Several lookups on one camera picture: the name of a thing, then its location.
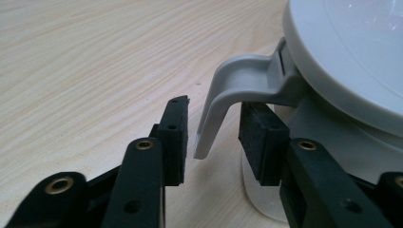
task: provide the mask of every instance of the wooden table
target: wooden table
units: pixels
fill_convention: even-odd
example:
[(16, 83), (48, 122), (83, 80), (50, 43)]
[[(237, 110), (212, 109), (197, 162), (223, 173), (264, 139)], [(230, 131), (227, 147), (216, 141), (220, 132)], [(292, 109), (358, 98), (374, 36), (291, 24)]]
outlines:
[(209, 157), (193, 160), (215, 69), (270, 55), (285, 1), (2, 1), (0, 225), (61, 171), (91, 180), (147, 136), (165, 103), (188, 95), (185, 183), (168, 187), (167, 227), (286, 227), (248, 200), (233, 106)]

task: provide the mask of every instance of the container lid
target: container lid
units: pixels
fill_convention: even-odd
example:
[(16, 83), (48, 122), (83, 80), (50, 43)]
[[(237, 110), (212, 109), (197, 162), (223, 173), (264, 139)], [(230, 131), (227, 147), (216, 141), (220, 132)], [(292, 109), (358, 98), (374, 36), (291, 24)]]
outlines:
[(314, 90), (349, 116), (403, 137), (403, 0), (291, 0), (283, 27)]

